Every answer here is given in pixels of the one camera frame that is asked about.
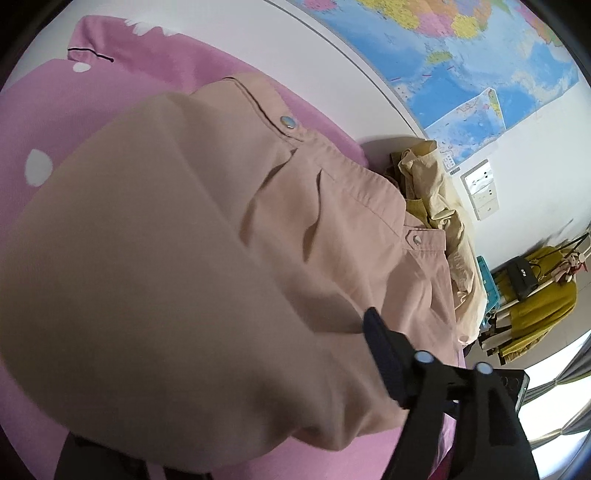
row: light switch panel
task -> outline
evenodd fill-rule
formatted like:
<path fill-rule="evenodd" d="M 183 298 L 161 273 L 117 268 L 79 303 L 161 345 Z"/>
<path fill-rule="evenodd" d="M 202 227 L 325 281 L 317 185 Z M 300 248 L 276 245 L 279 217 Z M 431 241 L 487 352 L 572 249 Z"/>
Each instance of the light switch panel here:
<path fill-rule="evenodd" d="M 499 209 L 492 167 L 485 160 L 462 176 L 462 181 L 479 220 L 484 220 Z"/>
<path fill-rule="evenodd" d="M 481 191 L 471 195 L 472 197 L 472 204 L 474 208 L 478 210 L 479 208 L 484 207 L 487 203 L 496 200 L 496 186 L 495 182 L 490 182 L 487 186 L 485 186 Z"/>
<path fill-rule="evenodd" d="M 476 213 L 476 217 L 479 220 L 484 220 L 490 217 L 493 213 L 495 213 L 499 209 L 499 201 L 495 197 L 494 200 L 491 200 L 488 203 L 485 203 L 482 207 L 474 209 Z"/>
<path fill-rule="evenodd" d="M 470 195 L 481 191 L 493 181 L 492 168 L 488 160 L 485 160 L 472 171 L 463 176 L 464 185 Z"/>

